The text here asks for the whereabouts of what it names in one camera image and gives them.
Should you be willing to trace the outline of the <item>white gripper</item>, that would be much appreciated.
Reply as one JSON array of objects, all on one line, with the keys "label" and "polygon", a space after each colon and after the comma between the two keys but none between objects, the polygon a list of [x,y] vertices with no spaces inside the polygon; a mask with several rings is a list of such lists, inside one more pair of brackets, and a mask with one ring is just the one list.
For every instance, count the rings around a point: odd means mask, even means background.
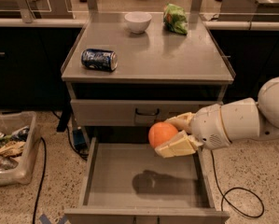
[{"label": "white gripper", "polygon": [[208,149],[230,145],[221,118],[221,105],[203,107],[196,114],[183,113],[165,122],[181,132],[155,148],[156,153],[163,158],[192,155],[202,144]]}]

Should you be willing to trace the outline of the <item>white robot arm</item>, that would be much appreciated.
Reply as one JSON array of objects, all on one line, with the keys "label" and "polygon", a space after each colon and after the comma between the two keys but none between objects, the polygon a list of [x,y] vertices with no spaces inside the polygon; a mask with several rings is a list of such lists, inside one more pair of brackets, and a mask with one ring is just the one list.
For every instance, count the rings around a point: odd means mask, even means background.
[{"label": "white robot arm", "polygon": [[200,147],[229,147],[236,141],[279,138],[279,77],[267,81],[258,98],[245,98],[225,105],[209,105],[195,113],[166,120],[177,133],[155,148],[163,158],[194,154]]}]

